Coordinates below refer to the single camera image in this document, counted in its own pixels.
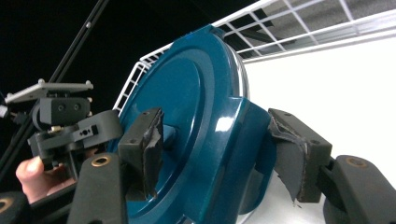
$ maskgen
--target white backdrop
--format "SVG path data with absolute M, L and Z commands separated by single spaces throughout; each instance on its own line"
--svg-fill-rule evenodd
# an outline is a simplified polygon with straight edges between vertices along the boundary
M 395 52 L 393 37 L 249 63 L 250 100 L 290 112 L 332 143 L 334 158 L 362 157 L 396 188 Z M 247 223 L 324 223 L 322 204 L 293 203 L 274 175 Z

